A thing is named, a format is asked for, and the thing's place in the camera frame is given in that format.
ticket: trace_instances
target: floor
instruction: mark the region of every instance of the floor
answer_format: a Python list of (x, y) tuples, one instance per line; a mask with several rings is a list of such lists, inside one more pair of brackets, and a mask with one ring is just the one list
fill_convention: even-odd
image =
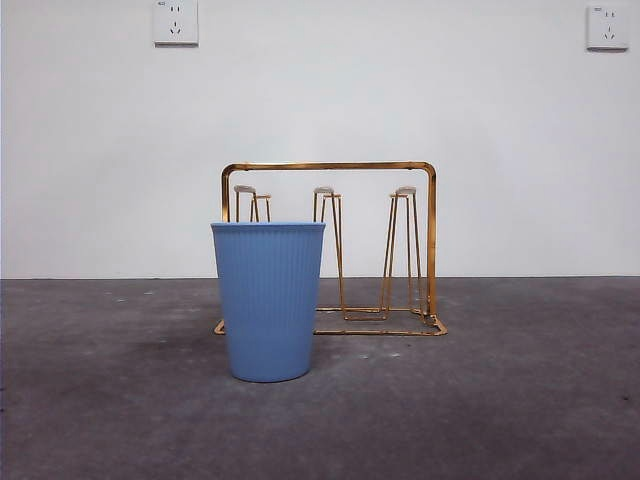
[(316, 337), (278, 384), (228, 374), (212, 280), (2, 294), (6, 480), (640, 478), (640, 277), (442, 279), (448, 335)]

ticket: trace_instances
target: electrical outlet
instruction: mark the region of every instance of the electrical outlet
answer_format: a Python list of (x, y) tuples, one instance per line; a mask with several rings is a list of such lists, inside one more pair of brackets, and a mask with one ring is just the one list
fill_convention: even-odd
[(198, 45), (197, 0), (156, 0), (153, 39), (156, 45)]
[(626, 50), (629, 48), (627, 5), (593, 5), (587, 8), (587, 49)]

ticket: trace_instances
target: gold metal rack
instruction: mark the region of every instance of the gold metal rack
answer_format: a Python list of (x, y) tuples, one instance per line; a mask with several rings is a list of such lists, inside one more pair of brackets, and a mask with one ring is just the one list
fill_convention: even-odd
[[(435, 276), (435, 257), (436, 257), (436, 172), (433, 166), (426, 162), (414, 162), (414, 161), (406, 161), (406, 162), (347, 162), (347, 163), (235, 163), (228, 165), (222, 171), (222, 221), (229, 222), (230, 220), (230, 209), (229, 209), (229, 190), (230, 190), (230, 177), (233, 172), (237, 171), (273, 171), (273, 170), (283, 170), (283, 171), (308, 171), (308, 170), (422, 170), (426, 173), (426, 185), (427, 185), (427, 285), (426, 285), (426, 298), (423, 295), (423, 289), (421, 288), (421, 272), (418, 273), (417, 281), (419, 282), (419, 305), (418, 308), (412, 307), (409, 304), (408, 308), (398, 308), (392, 307), (390, 305), (390, 277), (391, 272), (388, 272), (387, 266), (385, 266), (385, 275), (383, 278), (383, 286), (381, 293), (381, 304), (380, 306), (375, 307), (349, 307), (344, 304), (343, 297), (343, 288), (342, 282), (340, 282), (340, 292), (341, 292), (341, 300), (340, 306), (337, 307), (322, 307), (318, 308), (319, 311), (341, 311), (345, 316), (346, 320), (378, 320), (378, 321), (386, 321), (387, 315), (383, 316), (383, 318), (364, 318), (364, 317), (349, 317), (349, 312), (354, 312), (358, 314), (362, 313), (380, 313), (381, 311), (405, 311), (410, 312), (412, 314), (418, 315), (420, 317), (421, 323), (423, 323), (427, 327), (433, 327), (435, 330), (431, 331), (421, 331), (421, 330), (390, 330), (390, 329), (370, 329), (370, 330), (315, 330), (314, 333), (316, 335), (401, 335), (401, 336), (440, 336), (445, 335), (447, 333), (446, 326), (440, 321), (437, 313), (437, 299), (436, 299), (436, 276)], [(338, 205), (341, 207), (341, 196), (338, 196), (333, 191), (331, 192), (314, 192), (314, 219), (316, 218), (316, 210), (317, 210), (317, 196), (319, 194), (323, 195), (323, 206), (324, 202), (327, 199), (332, 201), (332, 209), (333, 209), (333, 218), (334, 218), (334, 229), (335, 229), (335, 237), (336, 237), (336, 254), (338, 257), (338, 265), (339, 265), (339, 275), (340, 280), (342, 280), (342, 212), (341, 208), (338, 209), (338, 216), (336, 217), (336, 200), (338, 201)], [(238, 208), (238, 196), (239, 192), (236, 190), (236, 209)], [(409, 218), (409, 197), (412, 197), (413, 201), (413, 214), (414, 214), (414, 225), (415, 225), (415, 241), (416, 245), (418, 245), (418, 235), (417, 235), (417, 227), (418, 227), (418, 217), (416, 211), (416, 195), (415, 189), (413, 191), (406, 190), (405, 187), (396, 190), (394, 194), (391, 195), (391, 211), (390, 211), (390, 219), (389, 219), (389, 227), (395, 229), (395, 219), (397, 217), (397, 206), (400, 199), (406, 199), (407, 202), (407, 219)], [(257, 206), (257, 195), (255, 195), (253, 202), (255, 202)], [(387, 256), (389, 255), (389, 238), (387, 238)], [(388, 292), (389, 300), (385, 302), (385, 291)], [(216, 325), (214, 332), (218, 335), (224, 334), (224, 320), (220, 320)]]

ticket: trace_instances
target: outlet cover plate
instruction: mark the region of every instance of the outlet cover plate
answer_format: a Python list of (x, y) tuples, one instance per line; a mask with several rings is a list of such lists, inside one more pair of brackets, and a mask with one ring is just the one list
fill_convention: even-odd
[(587, 49), (627, 50), (629, 48), (629, 10), (625, 4), (587, 7)]
[(153, 40), (156, 46), (197, 46), (198, 1), (155, 0)]

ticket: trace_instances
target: ribbed cup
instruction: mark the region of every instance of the ribbed cup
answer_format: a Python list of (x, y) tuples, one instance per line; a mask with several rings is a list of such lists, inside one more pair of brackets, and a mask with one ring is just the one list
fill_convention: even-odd
[(290, 380), (311, 363), (324, 223), (212, 223), (233, 376)]

